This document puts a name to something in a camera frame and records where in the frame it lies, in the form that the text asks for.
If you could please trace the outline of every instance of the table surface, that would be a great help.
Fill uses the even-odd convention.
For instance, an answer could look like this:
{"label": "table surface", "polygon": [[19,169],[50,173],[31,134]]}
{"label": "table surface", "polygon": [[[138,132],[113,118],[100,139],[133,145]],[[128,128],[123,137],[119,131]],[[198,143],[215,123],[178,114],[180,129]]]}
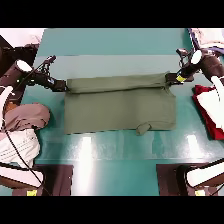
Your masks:
{"label": "table surface", "polygon": [[[186,29],[46,29],[35,66],[57,59],[58,79],[177,72],[177,48],[191,48]],[[224,157],[224,142],[211,140],[192,100],[195,84],[209,86],[202,74],[192,83],[172,86],[176,95],[174,131],[134,130],[64,134],[64,93],[28,87],[22,103],[49,107],[48,126],[37,135],[39,164],[73,164],[72,195],[159,195],[156,164],[211,162]],[[0,195],[11,195],[1,187]]]}

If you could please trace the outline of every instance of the red garment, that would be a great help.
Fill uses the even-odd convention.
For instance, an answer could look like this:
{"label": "red garment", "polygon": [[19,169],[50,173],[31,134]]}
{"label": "red garment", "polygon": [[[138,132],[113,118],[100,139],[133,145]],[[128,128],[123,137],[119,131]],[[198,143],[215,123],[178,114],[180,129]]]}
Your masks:
{"label": "red garment", "polygon": [[200,105],[200,103],[198,102],[198,99],[197,99],[197,95],[200,95],[203,92],[209,92],[213,89],[215,89],[215,87],[211,88],[211,87],[196,85],[195,86],[195,94],[192,96],[192,98],[193,98],[196,106],[200,110],[200,112],[205,120],[207,129],[208,129],[210,135],[212,136],[212,138],[215,140],[223,140],[224,139],[223,130],[221,128],[216,128],[215,123],[212,121],[212,119],[207,114],[206,110]]}

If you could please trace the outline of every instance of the green cloth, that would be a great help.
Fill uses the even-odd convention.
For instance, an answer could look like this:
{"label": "green cloth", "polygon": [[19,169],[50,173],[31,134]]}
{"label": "green cloth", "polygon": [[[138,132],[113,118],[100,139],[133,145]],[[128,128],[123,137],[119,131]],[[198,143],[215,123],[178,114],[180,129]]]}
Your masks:
{"label": "green cloth", "polygon": [[68,79],[65,134],[174,129],[176,97],[165,74]]}

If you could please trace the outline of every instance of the yellow sticker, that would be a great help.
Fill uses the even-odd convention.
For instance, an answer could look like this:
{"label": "yellow sticker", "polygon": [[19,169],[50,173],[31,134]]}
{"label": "yellow sticker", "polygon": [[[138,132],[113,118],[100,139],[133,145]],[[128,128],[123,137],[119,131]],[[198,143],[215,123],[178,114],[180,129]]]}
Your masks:
{"label": "yellow sticker", "polygon": [[186,78],[183,78],[182,76],[178,75],[177,76],[177,81],[179,82],[184,82],[186,80]]}
{"label": "yellow sticker", "polygon": [[27,191],[26,196],[37,196],[37,190]]}
{"label": "yellow sticker", "polygon": [[205,191],[204,190],[195,191],[195,195],[196,196],[205,196]]}

